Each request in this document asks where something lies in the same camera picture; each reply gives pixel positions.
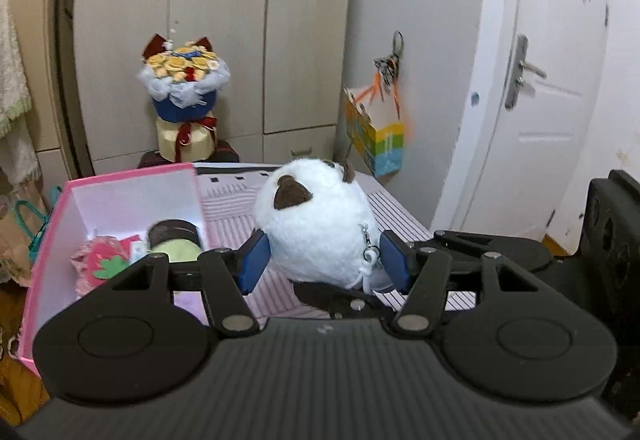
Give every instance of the wooden floor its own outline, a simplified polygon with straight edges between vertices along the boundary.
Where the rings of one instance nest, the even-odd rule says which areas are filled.
[[[25,297],[26,289],[13,281],[0,285],[0,326],[4,328],[2,346],[5,350],[9,337],[20,326]],[[49,399],[40,379],[6,352],[0,360],[1,397],[14,404],[21,420],[26,420]]]
[[[562,248],[560,245],[558,245],[558,243],[556,243],[555,239],[553,239],[548,234],[542,240],[542,244],[546,246],[546,248],[548,248],[553,255],[556,255],[556,256],[570,255],[566,250],[564,250],[564,248]]]

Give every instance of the white plush toy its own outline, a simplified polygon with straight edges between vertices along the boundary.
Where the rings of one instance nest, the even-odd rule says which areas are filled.
[[[378,262],[380,231],[353,169],[300,159],[276,170],[258,193],[256,227],[273,267],[287,278],[366,293],[392,284]]]

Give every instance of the door lock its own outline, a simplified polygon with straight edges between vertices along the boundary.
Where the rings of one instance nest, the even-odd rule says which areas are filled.
[[[518,101],[518,94],[520,88],[524,86],[524,79],[522,74],[525,70],[535,73],[540,78],[546,78],[546,71],[541,68],[527,62],[527,49],[529,48],[529,39],[526,35],[519,35],[516,42],[516,52],[513,59],[513,69],[511,70],[511,80],[509,83],[509,90],[507,92],[507,99],[504,101],[505,108],[511,110],[515,107]]]

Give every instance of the keys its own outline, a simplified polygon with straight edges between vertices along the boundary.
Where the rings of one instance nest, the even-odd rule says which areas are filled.
[[[382,78],[384,92],[387,94],[391,91],[391,86],[398,81],[402,52],[404,52],[404,38],[400,32],[395,32],[392,40],[391,53],[386,57],[376,58],[373,61]]]

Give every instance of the pink box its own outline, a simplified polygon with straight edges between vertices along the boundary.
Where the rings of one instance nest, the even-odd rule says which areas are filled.
[[[53,212],[33,268],[22,317],[18,356],[38,374],[31,353],[42,325],[74,303],[77,274],[71,255],[96,235],[123,239],[163,219],[184,219],[196,227],[204,250],[210,237],[192,164],[123,171],[67,182]]]

